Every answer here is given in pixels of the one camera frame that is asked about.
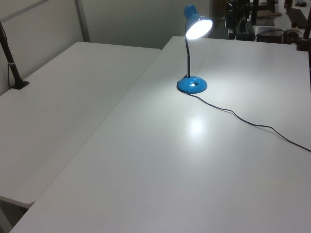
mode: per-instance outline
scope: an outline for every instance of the black pole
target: black pole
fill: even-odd
[[[258,2],[259,0],[253,0],[253,9],[252,9],[252,17],[251,17],[252,25],[256,25]]]
[[[309,16],[308,16],[308,19],[307,19],[307,25],[306,25],[305,33],[303,34],[303,39],[304,40],[308,40],[309,39],[310,29],[311,29],[311,9],[309,11]]]
[[[189,54],[189,46],[188,46],[188,40],[187,37],[185,36],[185,41],[186,41],[186,48],[187,48],[187,77],[190,77],[190,54]]]
[[[11,54],[11,51],[10,51],[10,48],[8,45],[8,41],[7,41],[5,32],[4,32],[4,29],[1,25],[1,22],[0,22],[0,43],[1,43],[2,49],[4,51],[4,54],[6,56],[6,60],[8,61],[8,65],[10,66],[12,74],[13,74],[14,79],[15,79],[15,85],[13,85],[12,88],[20,90],[23,87],[27,86],[29,84],[29,82],[23,81],[20,78],[19,72],[17,70],[17,67],[15,65],[15,61],[14,61],[13,56]]]

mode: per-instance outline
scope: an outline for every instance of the white wall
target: white wall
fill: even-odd
[[[44,0],[0,0],[0,20],[11,17],[19,11],[24,11],[26,8],[40,4]]]
[[[83,40],[74,0],[48,0],[2,25],[22,79]],[[1,48],[0,95],[7,90],[7,61]]]
[[[210,0],[81,0],[91,42],[162,49],[184,34],[184,8],[209,16]]]

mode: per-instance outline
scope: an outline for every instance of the blue lamp shade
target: blue lamp shade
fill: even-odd
[[[186,6],[184,14],[187,18],[186,24],[186,37],[189,40],[197,39],[212,28],[213,22],[198,14],[194,5]]]

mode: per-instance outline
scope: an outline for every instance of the power cord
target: power cord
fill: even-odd
[[[253,124],[253,123],[251,123],[251,122],[248,122],[247,120],[242,119],[241,117],[239,117],[235,112],[233,112],[233,111],[230,110],[230,109],[225,109],[225,108],[217,107],[217,106],[215,106],[215,105],[212,105],[212,104],[206,102],[206,101],[203,100],[202,98],[200,98],[200,97],[198,97],[198,96],[195,96],[195,95],[192,95],[192,94],[188,94],[188,93],[185,93],[185,92],[181,92],[181,93],[184,93],[184,94],[186,94],[186,95],[188,95],[188,96],[195,97],[195,98],[197,98],[198,100],[202,101],[203,103],[205,103],[205,104],[207,104],[207,105],[209,105],[209,106],[211,106],[211,107],[213,107],[213,108],[216,108],[216,109],[218,109],[218,110],[225,111],[225,112],[227,112],[227,113],[232,113],[235,117],[237,117],[238,119],[240,119],[241,121],[243,121],[243,122],[245,122],[245,123],[247,123],[247,124],[249,124],[249,125],[256,126],[256,127],[264,127],[264,128],[272,129],[272,130],[273,130],[274,132],[276,132],[279,136],[281,136],[284,140],[286,140],[286,141],[288,141],[288,142],[294,144],[295,146],[298,146],[298,147],[300,147],[300,148],[302,148],[302,149],[304,149],[304,150],[307,150],[308,152],[311,152],[310,149],[305,148],[305,147],[303,147],[303,146],[301,146],[301,145],[299,145],[299,144],[297,144],[297,143],[295,143],[295,142],[293,142],[293,141],[287,139],[286,137],[284,137],[283,135],[281,135],[278,131],[276,131],[276,130],[275,130],[273,127],[271,127],[271,126]]]
[[[264,32],[260,32],[258,33],[257,35],[255,35],[255,38],[257,39],[257,36],[259,35],[263,35],[263,34],[266,34],[266,33],[271,33],[271,32],[283,32],[282,36],[284,37],[284,35],[286,35],[288,32],[297,32],[297,33],[300,33],[303,35],[302,32],[300,32],[299,30],[295,30],[295,29],[287,29],[287,30],[282,30],[282,29],[272,29],[272,30],[267,30],[267,31],[264,31]]]

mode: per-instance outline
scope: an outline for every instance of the white table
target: white table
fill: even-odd
[[[76,43],[0,97],[0,200],[33,202],[160,50]]]
[[[177,91],[184,43],[170,40],[13,233],[310,233],[311,153]],[[307,53],[189,43],[200,97],[310,147]]]

